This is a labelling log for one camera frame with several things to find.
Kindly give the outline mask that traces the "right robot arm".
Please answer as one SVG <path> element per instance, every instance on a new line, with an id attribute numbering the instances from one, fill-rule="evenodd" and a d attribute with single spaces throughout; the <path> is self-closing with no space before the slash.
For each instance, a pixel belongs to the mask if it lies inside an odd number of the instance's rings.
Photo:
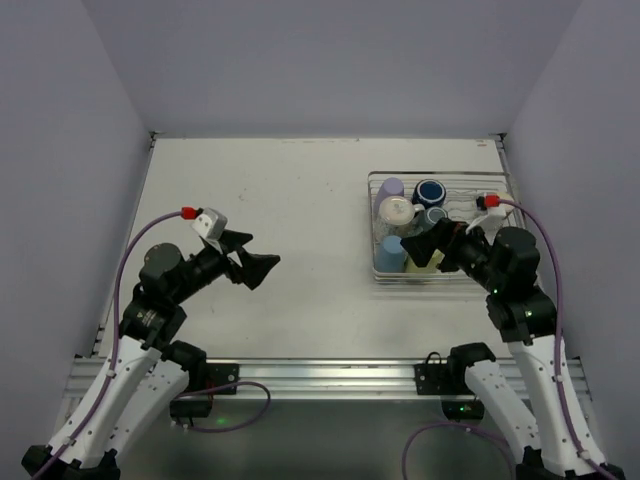
<path id="1" fill-rule="evenodd" d="M 495 355 L 483 343 L 452 348 L 447 366 L 499 427 L 516 461 L 517 478 L 624 478 L 623 470 L 606 460 L 584 418 L 558 310 L 537 284 L 535 237 L 508 226 L 488 241 L 480 228 L 444 218 L 401 245 L 420 267 L 440 251 L 440 271 L 461 270 L 487 292 L 489 319 L 518 367 L 529 400 L 523 402 L 502 378 Z"/>

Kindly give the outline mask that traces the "white floral orange-inside mug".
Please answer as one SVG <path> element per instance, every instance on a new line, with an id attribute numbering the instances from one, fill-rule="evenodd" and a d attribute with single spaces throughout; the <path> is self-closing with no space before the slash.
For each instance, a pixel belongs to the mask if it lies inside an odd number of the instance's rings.
<path id="1" fill-rule="evenodd" d="M 401 196 L 385 198 L 374 219 L 374 238 L 382 241 L 387 236 L 408 236 L 413 229 L 415 217 L 424 210 L 423 205 L 414 204 Z"/>

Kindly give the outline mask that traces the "grey-teal mug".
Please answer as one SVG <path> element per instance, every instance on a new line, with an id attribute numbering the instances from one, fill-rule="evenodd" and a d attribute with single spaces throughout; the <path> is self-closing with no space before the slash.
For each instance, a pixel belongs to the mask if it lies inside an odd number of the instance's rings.
<path id="1" fill-rule="evenodd" d="M 430 231 L 441 219 L 446 219 L 448 213 L 442 207 L 434 206 L 420 211 L 414 218 L 413 232 L 422 234 Z"/>

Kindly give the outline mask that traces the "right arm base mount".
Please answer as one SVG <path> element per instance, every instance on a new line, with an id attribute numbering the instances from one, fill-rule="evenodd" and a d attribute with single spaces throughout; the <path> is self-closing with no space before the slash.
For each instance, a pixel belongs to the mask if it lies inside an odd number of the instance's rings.
<path id="1" fill-rule="evenodd" d="M 447 360 L 438 352 L 431 352 L 426 359 L 413 365 L 414 383 L 419 396 L 470 395 L 470 390 L 457 383 L 452 376 Z"/>

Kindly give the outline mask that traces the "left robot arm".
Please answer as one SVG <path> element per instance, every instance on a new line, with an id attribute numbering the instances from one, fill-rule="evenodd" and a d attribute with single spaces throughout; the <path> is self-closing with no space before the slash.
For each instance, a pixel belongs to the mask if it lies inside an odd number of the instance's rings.
<path id="1" fill-rule="evenodd" d="M 280 262 L 252 254 L 251 235 L 226 230 L 184 257 L 171 243 L 151 247 L 131 302 L 114 325 L 112 351 L 73 414 L 22 465 L 34 479 L 117 479 L 119 457 L 181 396 L 210 395 L 207 354 L 176 338 L 183 303 L 220 277 L 256 289 Z"/>

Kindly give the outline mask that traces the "aluminium front rail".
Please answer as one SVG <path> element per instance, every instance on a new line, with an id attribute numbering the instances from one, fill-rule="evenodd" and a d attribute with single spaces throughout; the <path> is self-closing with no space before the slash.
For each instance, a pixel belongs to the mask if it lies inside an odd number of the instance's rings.
<path id="1" fill-rule="evenodd" d="M 79 401 L 100 370 L 104 358 L 73 362 L 63 399 Z M 240 380 L 266 386 L 274 400 L 427 400 L 462 399 L 461 396 L 419 396 L 413 365 L 420 359 L 208 359 L 210 363 L 237 363 Z M 528 399 L 524 380 L 515 361 L 497 360 L 501 375 L 498 386 L 509 384 L 521 399 Z M 579 361 L 569 361 L 569 371 L 580 399 L 590 399 L 585 374 Z"/>

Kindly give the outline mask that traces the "light blue plastic cup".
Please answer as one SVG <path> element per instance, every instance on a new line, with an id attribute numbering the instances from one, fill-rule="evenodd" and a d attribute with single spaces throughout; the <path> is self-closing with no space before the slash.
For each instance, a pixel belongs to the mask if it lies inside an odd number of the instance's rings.
<path id="1" fill-rule="evenodd" d="M 401 245 L 401 238 L 389 235 L 379 243 L 374 259 L 374 268 L 381 273 L 403 273 L 406 252 Z"/>

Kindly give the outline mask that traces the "lilac plastic cup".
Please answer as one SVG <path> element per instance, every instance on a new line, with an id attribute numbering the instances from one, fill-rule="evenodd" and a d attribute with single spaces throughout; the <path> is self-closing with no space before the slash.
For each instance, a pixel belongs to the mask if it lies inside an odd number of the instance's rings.
<path id="1" fill-rule="evenodd" d="M 388 197 L 404 196 L 404 183 L 397 177 L 388 177 L 381 184 L 374 201 L 374 213 L 377 214 L 380 205 Z"/>

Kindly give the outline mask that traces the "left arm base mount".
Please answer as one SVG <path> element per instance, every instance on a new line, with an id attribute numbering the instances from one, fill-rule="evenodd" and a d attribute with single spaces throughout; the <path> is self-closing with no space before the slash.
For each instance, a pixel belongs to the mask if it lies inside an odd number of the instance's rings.
<path id="1" fill-rule="evenodd" d="M 230 385 L 240 379 L 240 366 L 237 363 L 210 363 L 202 368 L 198 380 L 201 389 L 211 389 Z"/>

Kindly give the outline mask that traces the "dark blue mug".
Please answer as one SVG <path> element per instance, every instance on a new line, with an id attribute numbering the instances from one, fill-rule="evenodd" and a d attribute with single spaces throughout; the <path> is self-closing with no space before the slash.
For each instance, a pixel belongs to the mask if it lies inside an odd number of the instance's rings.
<path id="1" fill-rule="evenodd" d="M 424 179 L 414 187 L 411 202 L 425 208 L 441 207 L 446 200 L 446 195 L 446 187 L 440 181 Z"/>

